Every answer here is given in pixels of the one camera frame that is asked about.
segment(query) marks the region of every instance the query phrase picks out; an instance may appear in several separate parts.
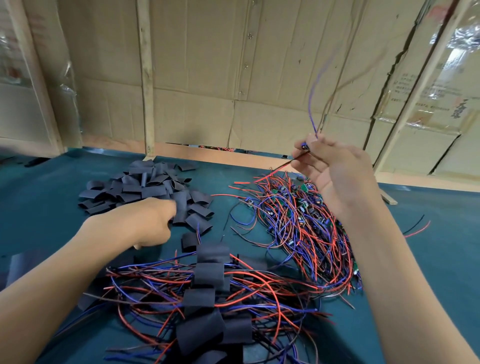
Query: forearm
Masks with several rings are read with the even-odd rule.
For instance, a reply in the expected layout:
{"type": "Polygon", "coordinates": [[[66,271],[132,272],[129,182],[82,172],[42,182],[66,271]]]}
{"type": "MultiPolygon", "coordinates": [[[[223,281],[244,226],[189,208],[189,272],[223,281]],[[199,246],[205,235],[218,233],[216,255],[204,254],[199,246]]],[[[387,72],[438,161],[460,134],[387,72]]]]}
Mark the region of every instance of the forearm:
{"type": "Polygon", "coordinates": [[[33,363],[98,271],[120,253],[114,237],[82,229],[0,293],[0,362],[33,363]]]}
{"type": "Polygon", "coordinates": [[[388,363],[478,363],[383,205],[345,224],[388,363]]]}

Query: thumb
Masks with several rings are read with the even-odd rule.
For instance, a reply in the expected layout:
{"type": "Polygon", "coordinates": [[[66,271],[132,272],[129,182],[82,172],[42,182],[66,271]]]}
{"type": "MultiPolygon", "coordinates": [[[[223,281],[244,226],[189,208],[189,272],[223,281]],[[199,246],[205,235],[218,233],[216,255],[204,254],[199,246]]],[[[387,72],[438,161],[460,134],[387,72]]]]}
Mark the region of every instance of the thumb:
{"type": "Polygon", "coordinates": [[[310,149],[310,154],[322,160],[328,165],[335,163],[345,156],[345,149],[337,146],[329,146],[320,140],[317,140],[315,135],[307,136],[305,142],[310,149]]]}

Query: hand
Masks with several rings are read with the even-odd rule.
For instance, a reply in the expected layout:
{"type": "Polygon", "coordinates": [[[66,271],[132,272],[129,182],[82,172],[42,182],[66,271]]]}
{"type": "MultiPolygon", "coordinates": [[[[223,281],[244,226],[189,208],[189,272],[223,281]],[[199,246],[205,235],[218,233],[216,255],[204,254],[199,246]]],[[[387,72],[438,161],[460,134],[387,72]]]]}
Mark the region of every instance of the hand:
{"type": "Polygon", "coordinates": [[[340,221],[346,222],[365,206],[383,205],[372,162],[364,150],[328,139],[324,134],[318,134],[318,139],[310,134],[295,143],[294,158],[305,152],[301,148],[303,142],[310,152],[294,160],[292,167],[315,183],[340,221]]]}
{"type": "Polygon", "coordinates": [[[150,197],[88,218],[79,233],[106,234],[106,238],[121,242],[121,251],[131,246],[139,249],[166,243],[170,238],[168,221],[176,213],[175,201],[150,197]]]}

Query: teal surface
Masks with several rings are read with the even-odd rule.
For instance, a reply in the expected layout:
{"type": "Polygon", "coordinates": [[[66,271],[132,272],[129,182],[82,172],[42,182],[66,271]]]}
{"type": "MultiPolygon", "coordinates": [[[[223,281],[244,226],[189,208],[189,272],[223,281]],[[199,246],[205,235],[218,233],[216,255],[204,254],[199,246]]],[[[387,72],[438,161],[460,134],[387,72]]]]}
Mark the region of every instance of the teal surface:
{"type": "MultiPolygon", "coordinates": [[[[32,168],[10,160],[0,166],[0,268],[8,266],[9,256],[32,248],[49,254],[64,245],[86,219],[77,207],[78,193],[87,181],[106,180],[122,171],[140,155],[108,156],[73,150],[32,168]]],[[[158,158],[156,161],[174,159],[158,158]]],[[[263,170],[198,162],[198,169],[183,172],[192,178],[191,189],[209,194],[235,194],[228,188],[233,181],[251,181],[263,170]]],[[[382,186],[399,204],[390,210],[401,229],[406,230],[425,214],[430,227],[408,239],[408,243],[427,280],[461,333],[480,354],[480,289],[477,271],[480,267],[480,194],[411,189],[404,186],[382,186]]],[[[203,240],[228,243],[232,253],[263,256],[262,248],[253,247],[233,234],[223,231],[228,211],[236,204],[232,197],[216,197],[211,205],[215,215],[213,229],[203,240]]],[[[252,212],[243,206],[233,214],[249,221],[252,212]]],[[[160,250],[161,257],[180,251],[180,236],[185,227],[174,227],[172,237],[160,250]]],[[[255,227],[250,239],[269,242],[261,227],[255,227]]],[[[146,251],[158,257],[158,249],[146,251]]],[[[323,310],[333,314],[334,324],[316,326],[315,340],[322,363],[384,363],[375,325],[365,294],[351,295],[352,310],[341,300],[323,302],[323,310]]],[[[104,363],[105,348],[128,347],[139,341],[118,321],[114,314],[104,315],[55,346],[39,363],[104,363]]],[[[265,358],[255,348],[245,352],[245,362],[265,358]]]]}

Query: pile of wires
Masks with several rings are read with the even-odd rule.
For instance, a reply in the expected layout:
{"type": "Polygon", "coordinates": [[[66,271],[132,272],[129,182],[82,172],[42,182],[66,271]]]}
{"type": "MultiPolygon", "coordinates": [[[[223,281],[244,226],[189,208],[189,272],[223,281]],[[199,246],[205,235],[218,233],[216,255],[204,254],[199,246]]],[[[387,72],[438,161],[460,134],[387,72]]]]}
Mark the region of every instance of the pile of wires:
{"type": "Polygon", "coordinates": [[[255,186],[256,189],[230,186],[246,194],[230,196],[253,209],[253,217],[248,222],[239,221],[233,211],[230,212],[238,224],[238,229],[231,227],[236,234],[266,248],[272,259],[271,249],[283,249],[286,257],[277,264],[291,267],[290,263],[294,263],[301,279],[314,286],[316,294],[332,297],[361,289],[348,236],[328,210],[315,184],[292,179],[282,172],[262,178],[255,186]],[[254,242],[245,236],[257,223],[272,236],[270,243],[254,242]]]}
{"type": "MultiPolygon", "coordinates": [[[[175,351],[180,340],[178,325],[189,320],[183,296],[192,286],[197,266],[197,263],[183,264],[182,261],[194,254],[108,270],[111,285],[104,288],[106,293],[101,300],[116,303],[122,323],[145,344],[108,349],[105,360],[153,358],[152,361],[159,363],[175,351]]],[[[232,317],[247,318],[250,328],[236,335],[243,335],[240,339],[243,344],[263,346],[268,360],[304,363],[297,339],[304,334],[314,347],[315,341],[303,327],[303,321],[309,316],[323,319],[329,316],[320,312],[320,301],[315,299],[317,288],[301,280],[254,270],[233,255],[229,255],[229,261],[224,264],[228,289],[216,292],[211,309],[219,311],[225,322],[232,317]]]]}

